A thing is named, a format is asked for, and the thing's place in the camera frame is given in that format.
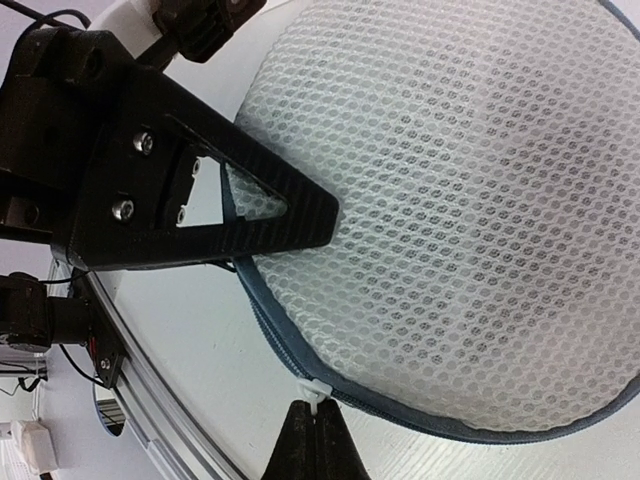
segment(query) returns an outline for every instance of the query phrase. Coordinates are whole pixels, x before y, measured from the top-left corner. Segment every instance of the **mesh bag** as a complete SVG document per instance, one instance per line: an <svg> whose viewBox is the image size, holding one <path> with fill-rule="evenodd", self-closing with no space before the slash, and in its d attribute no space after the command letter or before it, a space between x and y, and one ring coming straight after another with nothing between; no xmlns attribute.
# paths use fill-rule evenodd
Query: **mesh bag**
<svg viewBox="0 0 640 480"><path fill-rule="evenodd" d="M606 7L323 0L282 35L237 122L341 215L329 246L238 266L297 374L474 441L635 395L640 45ZM228 188L236 214L286 208Z"/></svg>

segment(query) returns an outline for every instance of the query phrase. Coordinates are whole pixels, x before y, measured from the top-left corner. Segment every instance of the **screw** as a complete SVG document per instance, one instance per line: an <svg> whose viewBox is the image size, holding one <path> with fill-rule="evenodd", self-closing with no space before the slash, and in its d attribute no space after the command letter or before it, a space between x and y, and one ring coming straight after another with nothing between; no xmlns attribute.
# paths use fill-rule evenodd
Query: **screw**
<svg viewBox="0 0 640 480"><path fill-rule="evenodd" d="M111 213L120 223L128 223L133 218L133 214L136 211L136 205L133 200L118 200L111 207Z"/></svg>
<svg viewBox="0 0 640 480"><path fill-rule="evenodd" d="M178 225L184 222L184 218L187 216L187 211L184 207L180 207L180 211L178 212Z"/></svg>
<svg viewBox="0 0 640 480"><path fill-rule="evenodd" d="M136 133L133 137L133 146L141 154L151 155L153 151L153 135L151 132Z"/></svg>

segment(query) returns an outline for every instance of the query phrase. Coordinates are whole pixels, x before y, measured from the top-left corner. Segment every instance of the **mesh laundry bag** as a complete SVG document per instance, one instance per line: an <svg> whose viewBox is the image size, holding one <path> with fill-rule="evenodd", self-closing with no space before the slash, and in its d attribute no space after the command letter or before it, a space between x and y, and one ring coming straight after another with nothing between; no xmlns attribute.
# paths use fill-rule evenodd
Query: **mesh laundry bag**
<svg viewBox="0 0 640 480"><path fill-rule="evenodd" d="M478 442L563 435L636 394L640 45L616 13L322 0L288 28L237 121L340 219L326 247L237 265L296 374ZM227 214L286 208L227 180Z"/></svg>

